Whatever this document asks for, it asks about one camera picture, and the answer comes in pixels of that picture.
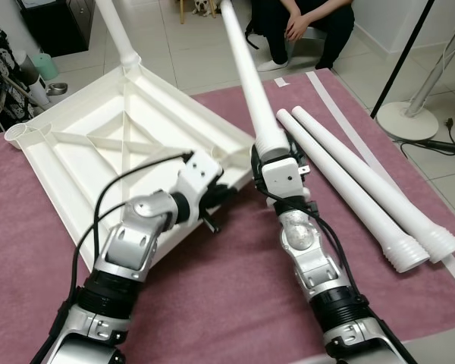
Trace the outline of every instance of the white plastic tube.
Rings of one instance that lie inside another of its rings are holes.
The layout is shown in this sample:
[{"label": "white plastic tube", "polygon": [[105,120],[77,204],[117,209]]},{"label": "white plastic tube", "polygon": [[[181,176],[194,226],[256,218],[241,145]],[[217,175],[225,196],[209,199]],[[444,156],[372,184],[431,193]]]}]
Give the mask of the white plastic tube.
[{"label": "white plastic tube", "polygon": [[276,123],[230,0],[222,1],[221,11],[255,129],[256,149],[259,157],[266,162],[269,159],[286,155],[290,150],[287,137]]},{"label": "white plastic tube", "polygon": [[439,262],[455,252],[455,236],[447,229],[431,221],[303,108],[297,106],[292,113],[362,188],[408,234],[418,240],[430,255],[430,262]]},{"label": "white plastic tube", "polygon": [[397,272],[408,271],[428,260],[428,253],[416,240],[405,234],[286,110],[281,109],[277,118],[371,231]]},{"label": "white plastic tube", "polygon": [[121,65],[125,68],[132,68],[137,64],[140,64],[141,58],[131,46],[127,32],[121,23],[118,12],[116,12],[113,1],[96,0],[96,6],[101,12],[116,49],[120,54]]}]

